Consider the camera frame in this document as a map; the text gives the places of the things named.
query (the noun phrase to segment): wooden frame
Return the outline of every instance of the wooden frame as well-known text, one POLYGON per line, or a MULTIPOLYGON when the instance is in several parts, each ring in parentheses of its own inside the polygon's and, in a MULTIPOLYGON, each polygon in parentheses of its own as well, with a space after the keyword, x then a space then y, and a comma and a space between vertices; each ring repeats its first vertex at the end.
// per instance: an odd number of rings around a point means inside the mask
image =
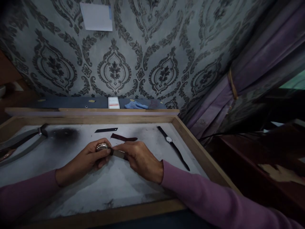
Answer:
MULTIPOLYGON (((176 115, 104 115, 104 116, 15 116, 0 125, 0 142, 11 138, 25 125, 48 124, 116 124, 116 123, 172 123, 185 144, 211 181, 230 187, 241 195, 231 179, 224 173, 209 153, 197 141, 192 133, 176 115)), ((108 225, 142 217, 163 214, 185 209, 178 199, 156 201, 146 204, 132 205, 104 211, 89 212, 73 216, 50 219, 23 225, 24 228, 64 227, 88 228, 108 225)))

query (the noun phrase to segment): small white box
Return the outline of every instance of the small white box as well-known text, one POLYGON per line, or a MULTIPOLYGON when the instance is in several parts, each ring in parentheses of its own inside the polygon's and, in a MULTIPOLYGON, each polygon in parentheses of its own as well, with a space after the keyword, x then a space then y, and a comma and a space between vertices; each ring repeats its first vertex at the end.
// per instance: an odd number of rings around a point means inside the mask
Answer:
POLYGON ((120 103, 118 97, 108 97, 108 108, 109 109, 120 109, 120 103))

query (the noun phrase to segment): person's right hand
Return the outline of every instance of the person's right hand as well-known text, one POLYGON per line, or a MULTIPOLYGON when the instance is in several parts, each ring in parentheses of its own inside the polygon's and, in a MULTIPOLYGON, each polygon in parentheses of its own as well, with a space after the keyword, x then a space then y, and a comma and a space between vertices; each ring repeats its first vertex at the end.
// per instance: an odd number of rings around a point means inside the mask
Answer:
POLYGON ((148 181, 161 184, 163 180, 163 162, 155 158, 144 142, 125 142, 113 147, 125 152, 130 167, 148 181))

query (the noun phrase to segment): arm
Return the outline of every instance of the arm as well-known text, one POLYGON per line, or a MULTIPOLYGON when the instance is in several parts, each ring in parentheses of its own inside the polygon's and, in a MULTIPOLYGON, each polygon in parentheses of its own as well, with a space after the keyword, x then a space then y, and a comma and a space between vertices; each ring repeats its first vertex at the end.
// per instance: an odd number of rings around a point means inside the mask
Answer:
POLYGON ((113 149, 124 151, 130 167, 139 175, 174 191, 197 215, 220 228, 302 228, 280 212, 273 212, 229 188, 158 161, 143 142, 125 142, 113 149))
POLYGON ((109 161, 110 150, 95 152, 96 146, 106 138, 89 143, 64 167, 31 179, 0 188, 0 221, 12 223, 27 210, 84 177, 92 168, 98 170, 109 161))
POLYGON ((265 208, 198 175, 163 161, 161 185, 174 191, 192 211, 220 228, 303 228, 282 213, 265 208))
POLYGON ((28 209, 59 191, 55 170, 0 188, 0 219, 13 222, 28 209))

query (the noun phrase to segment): person's left hand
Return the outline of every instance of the person's left hand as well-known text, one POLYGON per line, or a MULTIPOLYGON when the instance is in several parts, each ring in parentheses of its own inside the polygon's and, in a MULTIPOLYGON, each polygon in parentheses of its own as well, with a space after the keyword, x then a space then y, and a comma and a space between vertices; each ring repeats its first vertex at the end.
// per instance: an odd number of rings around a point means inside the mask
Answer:
POLYGON ((100 143, 106 143, 108 147, 111 147, 106 138, 90 142, 72 161, 56 170, 55 178, 60 187, 65 187, 78 181, 92 168, 98 170, 109 161, 110 149, 95 152, 96 146, 100 143))

